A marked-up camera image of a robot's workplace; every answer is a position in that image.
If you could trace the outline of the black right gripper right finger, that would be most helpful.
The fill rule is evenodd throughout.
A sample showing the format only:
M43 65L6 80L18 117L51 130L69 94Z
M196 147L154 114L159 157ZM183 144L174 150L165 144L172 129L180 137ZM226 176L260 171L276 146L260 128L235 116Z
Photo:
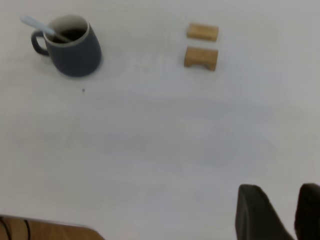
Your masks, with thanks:
M305 183L298 196L294 222L298 240L320 239L320 186Z

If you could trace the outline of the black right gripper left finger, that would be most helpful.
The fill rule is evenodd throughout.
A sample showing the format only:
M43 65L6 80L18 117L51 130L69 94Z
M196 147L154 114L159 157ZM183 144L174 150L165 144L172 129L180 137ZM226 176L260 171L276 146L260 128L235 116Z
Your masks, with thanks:
M257 185L238 188L235 215L238 240L292 240L268 196Z

